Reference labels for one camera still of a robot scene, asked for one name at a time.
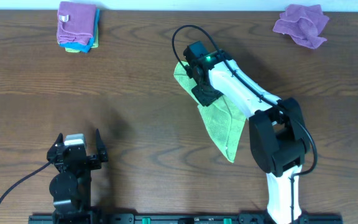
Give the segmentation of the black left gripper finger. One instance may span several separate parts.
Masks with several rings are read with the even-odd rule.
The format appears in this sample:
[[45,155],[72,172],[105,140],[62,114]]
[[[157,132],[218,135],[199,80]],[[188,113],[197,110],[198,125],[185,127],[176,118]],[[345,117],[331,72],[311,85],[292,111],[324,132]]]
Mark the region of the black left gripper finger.
[[101,162],[107,162],[108,161],[108,153],[106,146],[101,139],[101,135],[99,132],[99,129],[96,129],[96,150],[98,152],[98,157]]
[[52,144],[51,148],[47,152],[47,160],[49,162],[53,162],[59,153],[60,148],[63,146],[63,134],[60,133],[55,140],[55,142]]

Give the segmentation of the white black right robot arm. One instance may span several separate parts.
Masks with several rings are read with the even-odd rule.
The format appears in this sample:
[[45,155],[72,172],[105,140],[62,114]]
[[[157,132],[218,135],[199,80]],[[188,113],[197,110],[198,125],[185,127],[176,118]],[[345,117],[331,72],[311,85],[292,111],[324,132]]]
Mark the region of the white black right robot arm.
[[188,63],[185,70],[196,82],[193,94],[200,103],[208,106],[224,95],[248,119],[250,150],[267,176],[271,219],[298,222],[298,179],[304,174],[306,153],[316,149],[298,102],[265,91],[222,50],[186,49],[183,54]]

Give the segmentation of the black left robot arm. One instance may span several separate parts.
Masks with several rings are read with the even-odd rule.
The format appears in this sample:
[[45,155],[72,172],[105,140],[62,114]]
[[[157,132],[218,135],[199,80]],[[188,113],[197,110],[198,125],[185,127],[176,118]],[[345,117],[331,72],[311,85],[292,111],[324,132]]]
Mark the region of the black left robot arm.
[[48,150],[47,160],[58,170],[49,191],[55,211],[53,223],[101,223],[100,209],[91,206],[91,172],[108,161],[108,153],[99,130],[96,130],[95,155],[86,154],[83,134],[72,134],[57,140]]

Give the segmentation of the light green cloth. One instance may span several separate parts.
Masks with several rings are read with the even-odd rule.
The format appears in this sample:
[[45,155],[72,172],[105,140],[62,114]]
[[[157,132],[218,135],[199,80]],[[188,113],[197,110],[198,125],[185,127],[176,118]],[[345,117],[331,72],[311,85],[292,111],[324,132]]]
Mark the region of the light green cloth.
[[246,117],[225,95],[209,106],[197,103],[197,107],[211,140],[223,156],[233,163]]

